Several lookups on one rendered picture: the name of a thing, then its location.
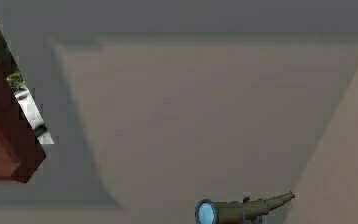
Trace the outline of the white window frame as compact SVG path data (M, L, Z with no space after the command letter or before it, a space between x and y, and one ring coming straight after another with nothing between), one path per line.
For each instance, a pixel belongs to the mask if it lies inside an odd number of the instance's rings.
M16 93L15 97L39 143L41 145L52 145L54 143L52 136L46 127L30 91L26 89Z

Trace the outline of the olive green telescope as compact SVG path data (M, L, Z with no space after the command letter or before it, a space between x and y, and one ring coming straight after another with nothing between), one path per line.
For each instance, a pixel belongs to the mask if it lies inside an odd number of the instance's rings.
M292 191L271 198L251 201L212 201L202 199L195 208L195 224L262 224L268 215L295 198Z

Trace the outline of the green house plant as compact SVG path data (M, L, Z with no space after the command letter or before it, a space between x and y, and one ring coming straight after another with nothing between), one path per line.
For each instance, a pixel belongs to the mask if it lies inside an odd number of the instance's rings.
M27 88L26 82L19 72L12 73L6 80L14 93L24 91Z

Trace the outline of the reddish brown room door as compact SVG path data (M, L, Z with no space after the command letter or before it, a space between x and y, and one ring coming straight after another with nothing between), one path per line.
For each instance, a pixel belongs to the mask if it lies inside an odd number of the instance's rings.
M45 158L0 69L0 181L27 183Z

